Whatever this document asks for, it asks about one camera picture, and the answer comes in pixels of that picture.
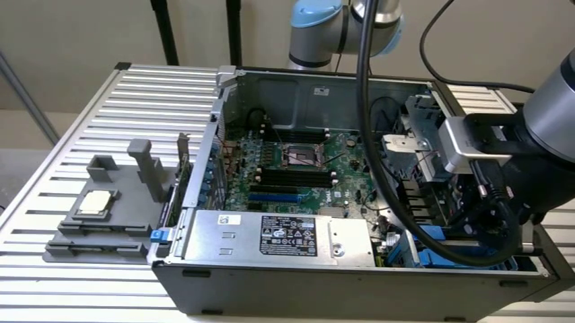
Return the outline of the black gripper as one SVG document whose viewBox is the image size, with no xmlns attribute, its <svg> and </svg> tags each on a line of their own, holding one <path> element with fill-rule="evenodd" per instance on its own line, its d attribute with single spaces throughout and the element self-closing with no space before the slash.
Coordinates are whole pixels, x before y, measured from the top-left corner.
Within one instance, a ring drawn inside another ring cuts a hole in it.
<svg viewBox="0 0 575 323">
<path fill-rule="evenodd" d="M 524 117 L 470 114 L 448 119 L 448 172 L 460 198 L 448 224 L 481 242 L 512 242 L 573 198 L 573 158 L 538 143 Z"/>
</svg>

